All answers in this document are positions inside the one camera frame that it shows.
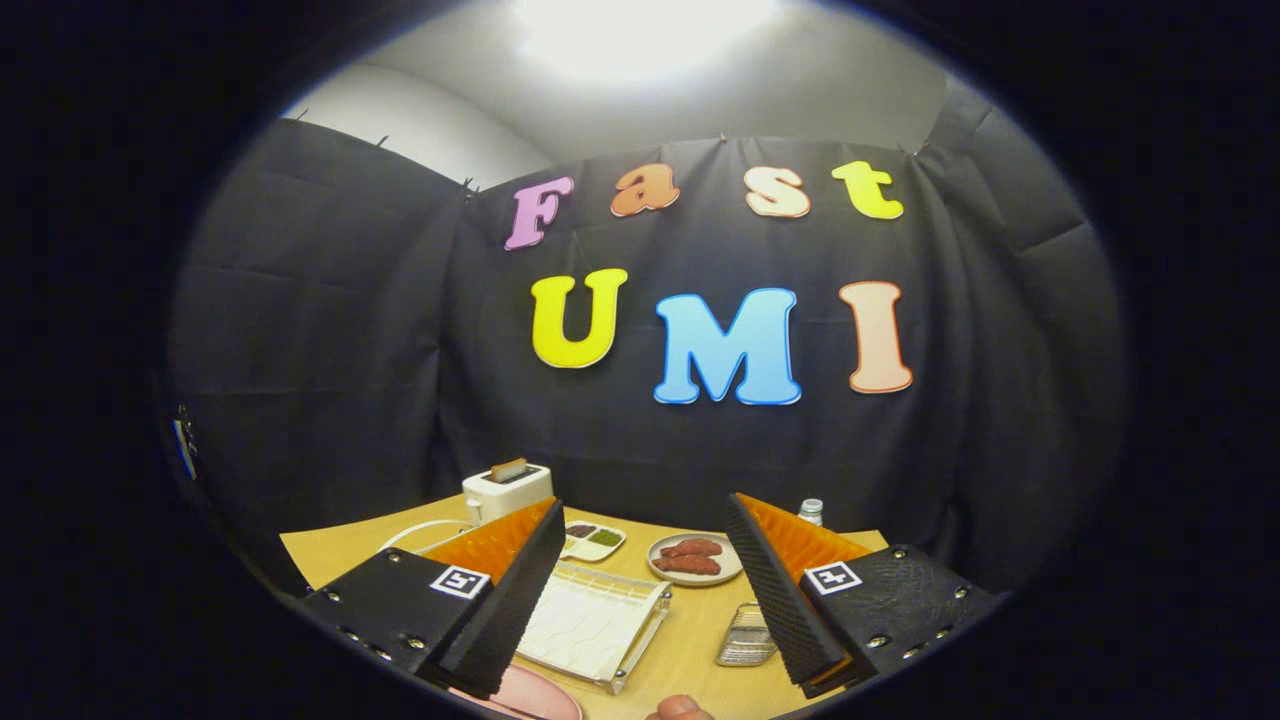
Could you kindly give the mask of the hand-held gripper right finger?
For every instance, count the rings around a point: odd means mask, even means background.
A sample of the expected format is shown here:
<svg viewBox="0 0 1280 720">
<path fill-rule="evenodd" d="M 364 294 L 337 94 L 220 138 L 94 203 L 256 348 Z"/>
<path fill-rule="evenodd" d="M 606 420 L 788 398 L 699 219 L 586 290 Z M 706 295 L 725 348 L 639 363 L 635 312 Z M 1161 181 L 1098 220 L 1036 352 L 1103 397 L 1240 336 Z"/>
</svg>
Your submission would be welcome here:
<svg viewBox="0 0 1280 720">
<path fill-rule="evenodd" d="M 1004 605 L 910 544 L 869 550 L 742 493 L 724 532 L 808 698 L 920 664 Z"/>
</svg>

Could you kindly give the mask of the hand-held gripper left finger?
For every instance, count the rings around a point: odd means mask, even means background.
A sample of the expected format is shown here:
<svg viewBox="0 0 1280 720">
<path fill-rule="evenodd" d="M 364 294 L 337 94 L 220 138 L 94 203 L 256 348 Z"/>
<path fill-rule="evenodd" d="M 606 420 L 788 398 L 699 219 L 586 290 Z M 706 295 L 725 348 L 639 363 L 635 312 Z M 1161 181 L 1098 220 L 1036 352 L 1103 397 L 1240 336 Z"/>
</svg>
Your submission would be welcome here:
<svg viewBox="0 0 1280 720">
<path fill-rule="evenodd" d="M 300 600 L 384 666 L 486 700 L 500 689 L 566 539 L 550 497 L 424 553 L 390 544 Z"/>
</svg>

